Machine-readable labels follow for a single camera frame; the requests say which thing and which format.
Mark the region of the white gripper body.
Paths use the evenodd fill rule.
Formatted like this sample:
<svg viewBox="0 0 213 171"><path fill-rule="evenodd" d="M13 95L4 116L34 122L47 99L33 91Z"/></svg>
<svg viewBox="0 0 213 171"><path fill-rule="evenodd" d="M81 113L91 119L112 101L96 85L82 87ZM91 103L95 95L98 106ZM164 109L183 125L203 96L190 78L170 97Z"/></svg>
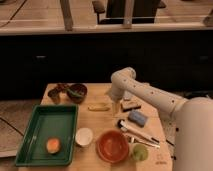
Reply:
<svg viewBox="0 0 213 171"><path fill-rule="evenodd" d="M118 102L123 98L124 95L124 91L116 88L116 87L111 87L108 91L107 91L107 95L110 97L110 99L113 102Z"/></svg>

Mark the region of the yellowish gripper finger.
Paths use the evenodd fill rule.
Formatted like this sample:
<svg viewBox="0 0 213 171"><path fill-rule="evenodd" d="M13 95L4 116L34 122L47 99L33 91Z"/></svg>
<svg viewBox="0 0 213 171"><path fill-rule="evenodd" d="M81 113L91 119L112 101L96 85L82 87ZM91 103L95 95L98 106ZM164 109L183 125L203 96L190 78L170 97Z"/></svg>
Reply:
<svg viewBox="0 0 213 171"><path fill-rule="evenodd" d="M112 114L113 114L113 116L118 114L119 110L120 110L120 102L113 102L112 103Z"/></svg>

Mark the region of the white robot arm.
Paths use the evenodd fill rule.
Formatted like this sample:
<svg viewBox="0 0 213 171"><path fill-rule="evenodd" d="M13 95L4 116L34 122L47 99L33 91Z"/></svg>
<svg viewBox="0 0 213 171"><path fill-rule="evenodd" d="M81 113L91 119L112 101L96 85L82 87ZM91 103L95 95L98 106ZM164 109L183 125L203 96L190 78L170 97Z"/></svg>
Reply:
<svg viewBox="0 0 213 171"><path fill-rule="evenodd" d="M186 99L140 83L127 67L111 75L109 97L120 101L127 91L176 118L173 171L213 171L213 99Z"/></svg>

